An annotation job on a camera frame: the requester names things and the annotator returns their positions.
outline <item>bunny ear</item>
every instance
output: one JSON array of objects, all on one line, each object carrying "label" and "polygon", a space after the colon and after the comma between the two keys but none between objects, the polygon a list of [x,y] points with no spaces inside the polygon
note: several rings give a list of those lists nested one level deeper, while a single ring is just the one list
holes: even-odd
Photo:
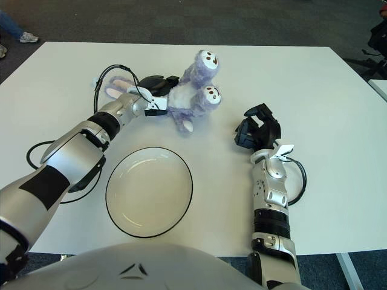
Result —
[{"label": "bunny ear", "polygon": [[126,92],[126,90],[120,88],[119,86],[116,86],[116,85],[107,85],[105,87],[105,92],[107,93],[107,95],[109,97],[112,97],[112,98],[118,98],[120,97],[124,92]]},{"label": "bunny ear", "polygon": [[129,79],[127,79],[125,77],[121,77],[121,76],[112,77],[110,79],[109,83],[116,85],[116,86],[119,86],[125,90],[127,90],[128,87],[130,87],[130,86],[134,86],[134,82],[132,80],[129,80]]},{"label": "bunny ear", "polygon": [[134,83],[129,83],[129,82],[126,82],[124,80],[114,80],[112,84],[118,86],[119,88],[124,89],[125,91],[129,87],[134,86]]}]

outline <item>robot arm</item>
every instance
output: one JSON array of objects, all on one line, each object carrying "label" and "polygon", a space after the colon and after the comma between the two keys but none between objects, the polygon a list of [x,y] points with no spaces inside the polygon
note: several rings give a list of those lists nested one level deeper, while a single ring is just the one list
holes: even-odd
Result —
[{"label": "robot arm", "polygon": [[[257,116],[259,127],[251,118]],[[290,239],[286,170],[283,162],[293,145],[280,145],[281,127],[265,104],[251,108],[236,129],[237,145],[253,149],[254,233],[248,256],[249,276],[271,289],[282,283],[301,284],[296,250]]]},{"label": "robot arm", "polygon": [[0,190],[2,280],[15,277],[27,261],[25,252],[44,231],[65,193],[89,184],[102,169],[110,142],[147,107],[138,94],[122,94],[56,140],[44,153],[40,168]]}]

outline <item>gray carpet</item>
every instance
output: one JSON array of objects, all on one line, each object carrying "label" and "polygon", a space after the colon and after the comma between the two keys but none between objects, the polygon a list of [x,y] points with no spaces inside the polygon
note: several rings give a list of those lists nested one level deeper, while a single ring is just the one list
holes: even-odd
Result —
[{"label": "gray carpet", "polygon": [[[45,41],[325,46],[341,57],[366,59],[361,49],[372,51],[366,43],[369,30],[381,21],[381,5],[370,0],[0,0],[0,9],[41,38],[22,44],[0,29],[0,42],[9,50],[0,60],[0,83]],[[387,289],[387,251],[351,258],[365,289]],[[30,259],[21,274],[59,255]],[[245,258],[223,259],[245,271]],[[298,259],[305,286],[348,287],[335,255]]]}]

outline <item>sneaker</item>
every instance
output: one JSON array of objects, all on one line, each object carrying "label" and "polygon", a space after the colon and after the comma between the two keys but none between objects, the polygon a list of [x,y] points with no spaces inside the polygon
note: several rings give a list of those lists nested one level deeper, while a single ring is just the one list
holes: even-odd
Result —
[{"label": "sneaker", "polygon": [[0,59],[2,59],[7,52],[7,49],[0,44]]},{"label": "sneaker", "polygon": [[20,37],[20,42],[26,44],[27,42],[37,42],[39,38],[32,33],[23,32],[23,35]]}]

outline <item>plush toy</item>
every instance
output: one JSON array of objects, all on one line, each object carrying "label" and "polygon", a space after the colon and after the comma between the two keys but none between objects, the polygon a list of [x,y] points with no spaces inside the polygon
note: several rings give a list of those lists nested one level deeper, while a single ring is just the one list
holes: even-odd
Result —
[{"label": "plush toy", "polygon": [[[216,109],[221,102],[219,90],[212,79],[219,70],[219,60],[210,51],[201,50],[195,61],[185,70],[178,85],[174,86],[168,97],[168,113],[173,116],[180,131],[192,132],[192,117],[200,117]],[[113,77],[105,88],[114,98],[126,92],[134,83],[123,77]]]}]

